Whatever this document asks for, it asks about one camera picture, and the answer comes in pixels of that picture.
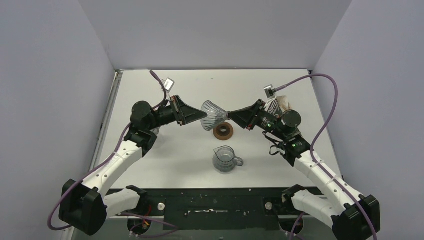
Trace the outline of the orange black coffee filter box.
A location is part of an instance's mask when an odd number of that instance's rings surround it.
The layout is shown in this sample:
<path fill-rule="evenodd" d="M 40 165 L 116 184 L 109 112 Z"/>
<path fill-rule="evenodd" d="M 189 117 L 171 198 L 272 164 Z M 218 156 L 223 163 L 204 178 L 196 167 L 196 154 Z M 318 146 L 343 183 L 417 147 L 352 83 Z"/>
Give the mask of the orange black coffee filter box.
<path fill-rule="evenodd" d="M 276 118 L 280 118 L 284 112 L 292 108 L 289 98 L 286 95 L 276 96 L 268 100 L 265 104 L 265 110 Z"/>

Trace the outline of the clear glass carafe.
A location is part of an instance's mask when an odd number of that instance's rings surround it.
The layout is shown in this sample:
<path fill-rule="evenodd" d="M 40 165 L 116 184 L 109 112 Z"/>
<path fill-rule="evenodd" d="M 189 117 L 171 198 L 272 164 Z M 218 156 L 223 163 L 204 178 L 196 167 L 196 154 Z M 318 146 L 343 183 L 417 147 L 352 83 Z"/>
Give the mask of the clear glass carafe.
<path fill-rule="evenodd" d="M 157 136 L 160 133 L 160 129 L 161 127 L 159 126 L 159 127 L 151 129 L 150 132 Z"/>

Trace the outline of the clear glass pitcher with handle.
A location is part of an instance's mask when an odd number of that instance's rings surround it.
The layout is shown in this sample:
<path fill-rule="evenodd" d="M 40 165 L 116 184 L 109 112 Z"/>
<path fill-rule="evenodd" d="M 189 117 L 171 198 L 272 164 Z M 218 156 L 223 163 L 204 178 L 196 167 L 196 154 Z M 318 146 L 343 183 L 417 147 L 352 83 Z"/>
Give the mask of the clear glass pitcher with handle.
<path fill-rule="evenodd" d="M 223 145 L 213 150 L 212 164 L 218 172 L 228 174 L 236 167 L 242 167 L 244 160 L 236 156 L 232 147 Z"/>

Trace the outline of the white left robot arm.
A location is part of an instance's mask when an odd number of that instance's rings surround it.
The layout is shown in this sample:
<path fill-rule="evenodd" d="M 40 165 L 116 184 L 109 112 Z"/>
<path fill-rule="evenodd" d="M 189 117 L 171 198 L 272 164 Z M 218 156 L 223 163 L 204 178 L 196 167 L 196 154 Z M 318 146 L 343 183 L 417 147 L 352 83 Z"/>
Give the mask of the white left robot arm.
<path fill-rule="evenodd" d="M 126 211 L 141 215 L 148 208 L 145 192 L 133 185 L 109 194 L 114 183 L 153 148 L 155 129 L 176 122 L 184 126 L 207 117 L 207 113 L 185 104 L 178 95 L 170 104 L 154 109 L 139 101 L 131 109 L 130 123 L 120 136 L 119 146 L 81 180 L 70 179 L 62 188 L 59 219 L 92 236 L 105 221 Z"/>

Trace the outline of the small clear glass cup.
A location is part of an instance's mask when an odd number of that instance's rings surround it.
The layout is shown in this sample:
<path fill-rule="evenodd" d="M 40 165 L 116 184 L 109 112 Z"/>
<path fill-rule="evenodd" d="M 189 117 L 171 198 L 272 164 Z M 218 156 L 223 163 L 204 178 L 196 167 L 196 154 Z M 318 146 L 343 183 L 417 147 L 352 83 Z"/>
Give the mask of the small clear glass cup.
<path fill-rule="evenodd" d="M 201 110 L 207 114 L 207 116 L 200 120 L 201 126 L 206 131 L 213 130 L 219 124 L 229 120 L 228 111 L 225 111 L 210 100 L 205 101 Z"/>

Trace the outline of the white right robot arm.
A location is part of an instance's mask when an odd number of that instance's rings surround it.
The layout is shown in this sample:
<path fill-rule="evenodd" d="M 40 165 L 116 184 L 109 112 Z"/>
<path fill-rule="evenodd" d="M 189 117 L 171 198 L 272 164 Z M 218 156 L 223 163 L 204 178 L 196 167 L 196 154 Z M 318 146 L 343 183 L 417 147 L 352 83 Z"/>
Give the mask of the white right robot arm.
<path fill-rule="evenodd" d="M 259 127 L 263 135 L 271 134 L 270 141 L 282 151 L 283 158 L 325 196 L 321 199 L 295 185 L 283 193 L 282 201 L 331 228 L 338 240 L 376 239 L 381 229 L 378 200 L 352 188 L 318 156 L 298 129 L 302 118 L 297 111 L 288 109 L 277 118 L 264 110 L 264 105 L 259 99 L 254 105 L 230 111 L 226 116 L 243 129 Z"/>

